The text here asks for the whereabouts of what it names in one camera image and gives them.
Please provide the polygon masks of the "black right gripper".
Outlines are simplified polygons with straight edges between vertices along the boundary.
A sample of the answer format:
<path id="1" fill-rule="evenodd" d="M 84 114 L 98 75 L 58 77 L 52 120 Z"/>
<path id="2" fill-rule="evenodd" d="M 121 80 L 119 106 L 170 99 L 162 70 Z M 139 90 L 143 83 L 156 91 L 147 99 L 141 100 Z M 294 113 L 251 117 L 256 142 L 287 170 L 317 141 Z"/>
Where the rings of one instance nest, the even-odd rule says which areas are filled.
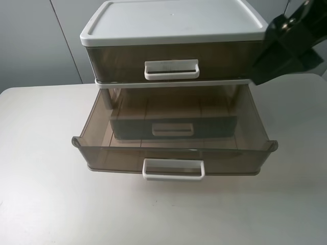
<path id="1" fill-rule="evenodd" d="M 292 15 L 279 15 L 269 24 L 249 77 L 261 85 L 283 75 L 313 71 L 326 62 L 326 55 L 314 50 L 322 42 L 326 42 L 326 1 L 304 1 Z"/>

